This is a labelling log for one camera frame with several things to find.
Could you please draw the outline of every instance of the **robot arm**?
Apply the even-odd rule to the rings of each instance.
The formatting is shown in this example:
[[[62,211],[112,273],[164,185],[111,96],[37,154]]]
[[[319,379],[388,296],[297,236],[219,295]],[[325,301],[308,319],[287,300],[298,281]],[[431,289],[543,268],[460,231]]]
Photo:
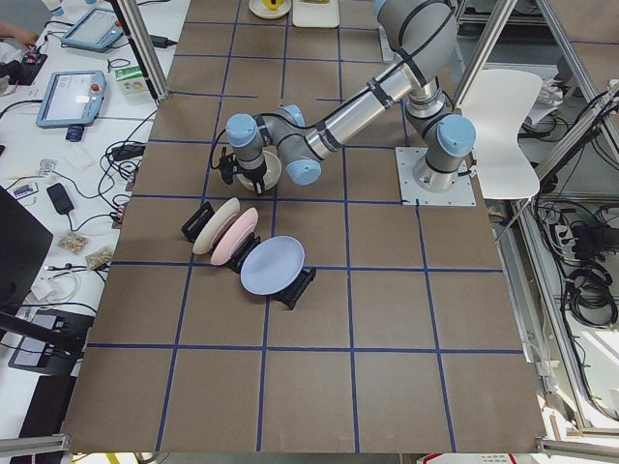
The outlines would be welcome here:
[[[231,183],[244,174],[262,193],[266,163],[262,148],[275,145],[287,174],[297,185],[320,176],[320,162],[336,152],[394,103],[408,96],[406,117],[428,144],[420,185],[433,191],[451,186],[461,158],[475,138],[468,120],[451,114],[436,76],[456,45],[456,21],[443,0],[376,0],[374,11],[399,60],[367,87],[311,127],[295,105],[256,116],[237,114],[226,125],[235,157],[221,159],[221,174]]]

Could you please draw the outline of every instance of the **plate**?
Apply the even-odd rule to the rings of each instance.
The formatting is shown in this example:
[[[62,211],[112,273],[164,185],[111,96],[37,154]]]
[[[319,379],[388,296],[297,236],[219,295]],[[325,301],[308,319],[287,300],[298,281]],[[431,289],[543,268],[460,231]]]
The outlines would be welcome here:
[[[213,266],[223,266],[227,263],[248,235],[253,232],[257,223],[258,212],[255,208],[249,208],[242,213],[221,237],[211,256],[211,264]]]
[[[268,150],[263,150],[262,153],[264,154],[264,159],[267,161],[267,173],[264,175],[263,178],[264,189],[270,190],[276,185],[276,183],[280,179],[281,161],[275,154],[269,152]],[[237,176],[237,179],[239,179],[239,182],[243,187],[245,187],[247,190],[253,191],[253,183],[251,182],[251,180],[249,180],[243,174]]]
[[[262,0],[250,0],[250,11],[262,19],[279,19],[290,12],[292,4],[290,0],[283,0],[283,3],[276,10],[269,10]]]
[[[303,269],[303,245],[286,236],[273,237],[254,248],[241,268],[241,283],[254,295],[272,295],[290,285]]]
[[[193,253],[204,254],[213,249],[218,238],[232,225],[240,211],[241,203],[236,198],[230,198],[223,203],[195,239]]]

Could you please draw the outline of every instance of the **white chair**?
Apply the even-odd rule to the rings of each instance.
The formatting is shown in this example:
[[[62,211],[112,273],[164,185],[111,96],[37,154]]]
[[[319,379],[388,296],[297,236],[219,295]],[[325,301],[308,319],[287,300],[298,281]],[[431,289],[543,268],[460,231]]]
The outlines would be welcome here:
[[[460,104],[462,115],[477,131],[473,157],[477,160],[482,196],[496,200],[526,200],[504,232],[540,190],[540,180],[520,150],[517,135],[541,88],[542,79],[530,72],[483,70]]]

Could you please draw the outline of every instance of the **computer monitor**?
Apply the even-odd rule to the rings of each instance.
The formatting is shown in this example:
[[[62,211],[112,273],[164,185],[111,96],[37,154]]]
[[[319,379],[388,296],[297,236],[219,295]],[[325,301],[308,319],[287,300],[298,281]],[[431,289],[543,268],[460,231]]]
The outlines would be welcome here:
[[[37,311],[33,322],[15,317],[43,265],[53,235],[0,188],[0,339],[24,335],[10,367],[67,374],[81,356],[93,318],[57,309]]]

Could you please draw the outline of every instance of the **screen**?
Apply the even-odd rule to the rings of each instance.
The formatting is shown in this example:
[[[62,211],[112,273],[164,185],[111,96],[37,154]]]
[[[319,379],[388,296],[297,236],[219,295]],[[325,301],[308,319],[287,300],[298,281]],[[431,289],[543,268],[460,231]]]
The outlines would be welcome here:
[[[15,315],[26,298],[53,236],[0,188],[0,310]],[[5,334],[0,328],[0,338]]]
[[[72,41],[98,44],[101,38],[114,26],[116,14],[95,10],[69,36]]]
[[[47,121],[81,119],[90,101],[93,77],[91,73],[57,75],[44,118]]]

